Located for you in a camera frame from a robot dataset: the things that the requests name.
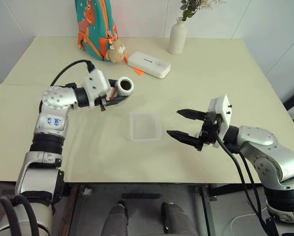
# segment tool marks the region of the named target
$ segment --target white wall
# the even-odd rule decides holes
[[[294,0],[225,0],[187,21],[188,37],[242,38],[277,95],[294,94]],[[111,0],[122,37],[169,37],[180,0]],[[74,0],[0,0],[0,83],[35,36],[76,36]]]

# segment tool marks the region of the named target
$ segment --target transparent plastic box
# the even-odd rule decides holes
[[[158,141],[161,139],[161,120],[157,112],[131,112],[130,138],[132,141]]]

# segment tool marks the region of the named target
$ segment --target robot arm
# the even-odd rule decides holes
[[[278,143],[276,137],[260,128],[230,126],[232,105],[227,96],[213,99],[208,111],[177,111],[190,119],[204,121],[198,138],[180,131],[167,131],[178,141],[201,151],[204,144],[218,147],[214,131],[233,153],[241,152],[254,166],[264,186],[268,212],[275,221],[294,223],[294,152]]]
[[[111,89],[115,91],[114,98],[107,100],[106,94]],[[117,104],[130,96],[133,89],[130,79],[106,80],[100,70],[94,69],[85,77],[81,88],[68,84],[46,90],[33,141],[25,155],[15,188],[16,195],[21,194],[29,200],[41,236],[51,235],[53,204],[60,200],[64,185],[64,172],[59,167],[68,130],[68,113],[87,106],[100,106],[104,111],[105,106]],[[24,235],[29,234],[29,219],[24,207],[16,205],[14,210],[21,231]],[[6,216],[0,222],[0,235],[10,235]]]

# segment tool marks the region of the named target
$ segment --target teal backpack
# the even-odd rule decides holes
[[[110,0],[75,0],[75,7],[79,48],[98,60],[106,60],[107,50],[118,39]]]

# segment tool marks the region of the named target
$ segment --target table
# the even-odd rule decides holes
[[[172,70],[164,79],[139,76],[124,62],[92,59],[78,49],[76,40],[36,37],[0,85],[0,180],[17,179],[41,95],[59,71],[78,59],[91,59],[109,79],[128,76],[135,90],[105,112],[83,108],[69,114],[61,167],[67,182],[239,183],[232,160],[221,148],[198,152],[166,134],[181,130],[196,135],[202,122],[185,119],[176,110],[206,111],[212,98],[224,94],[233,105],[232,125],[270,130],[294,151],[294,123],[242,40],[187,39],[183,53],[174,56],[166,51],[167,39],[121,39],[129,55],[140,51],[170,62]],[[86,74],[85,65],[75,66],[57,84],[81,85]],[[162,139],[130,141],[132,111],[159,112]],[[260,182],[256,172],[252,175]]]

